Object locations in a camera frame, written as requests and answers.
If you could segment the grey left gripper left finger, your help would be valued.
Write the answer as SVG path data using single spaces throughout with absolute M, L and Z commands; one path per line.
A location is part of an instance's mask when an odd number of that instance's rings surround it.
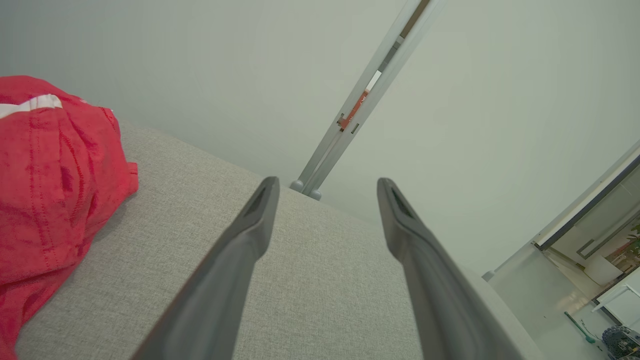
M 256 262 L 268 250 L 281 185 L 266 177 L 131 360 L 233 360 Z

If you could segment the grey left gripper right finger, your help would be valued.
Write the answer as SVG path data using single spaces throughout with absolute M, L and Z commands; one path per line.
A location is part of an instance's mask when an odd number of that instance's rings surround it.
M 402 264 L 424 360 L 524 360 L 391 178 L 377 180 L 387 248 Z

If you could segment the red shorts with white stripe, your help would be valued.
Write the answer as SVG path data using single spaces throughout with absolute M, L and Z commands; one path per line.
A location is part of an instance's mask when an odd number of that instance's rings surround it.
M 111 109 L 0 76 L 0 360 L 138 184 Z

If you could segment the white table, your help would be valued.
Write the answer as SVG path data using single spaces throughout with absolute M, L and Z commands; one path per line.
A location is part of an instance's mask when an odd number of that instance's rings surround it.
M 622 326 L 640 330 L 640 291 L 624 283 L 610 294 L 603 295 L 590 312 L 605 312 Z

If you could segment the green handled tool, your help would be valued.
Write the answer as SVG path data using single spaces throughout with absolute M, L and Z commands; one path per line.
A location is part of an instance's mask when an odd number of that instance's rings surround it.
M 570 320 L 570 322 L 574 326 L 576 326 L 576 328 L 583 334 L 583 337 L 585 338 L 586 342 L 588 342 L 589 344 L 595 344 L 596 343 L 595 338 L 590 336 L 589 333 L 587 331 L 585 331 L 585 329 L 583 329 L 583 327 L 578 324 L 576 319 L 574 319 L 574 317 L 569 312 L 565 311 L 563 313 Z

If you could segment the grey metal partition post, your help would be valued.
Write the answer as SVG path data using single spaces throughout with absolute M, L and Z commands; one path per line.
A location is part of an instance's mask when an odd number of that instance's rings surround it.
M 316 201 L 322 198 L 322 184 L 437 20 L 447 1 L 407 0 L 301 174 L 290 183 L 290 189 Z M 346 129 L 340 131 L 338 120 L 342 114 L 349 114 L 365 89 L 369 91 L 366 100 Z

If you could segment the orange latch on post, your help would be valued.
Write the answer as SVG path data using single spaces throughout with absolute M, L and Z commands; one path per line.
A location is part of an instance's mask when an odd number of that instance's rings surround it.
M 350 121 L 352 121 L 352 119 L 354 118 L 355 114 L 358 112 L 358 110 L 360 109 L 362 103 L 366 100 L 368 94 L 370 93 L 370 91 L 368 91 L 368 89 L 365 89 L 363 91 L 363 93 L 361 94 L 361 96 L 359 96 L 358 101 L 355 103 L 354 107 L 352 108 L 352 110 L 350 110 L 349 114 L 345 116 L 345 114 L 342 114 L 338 120 L 338 125 L 340 126 L 340 131 L 343 132 L 349 125 Z

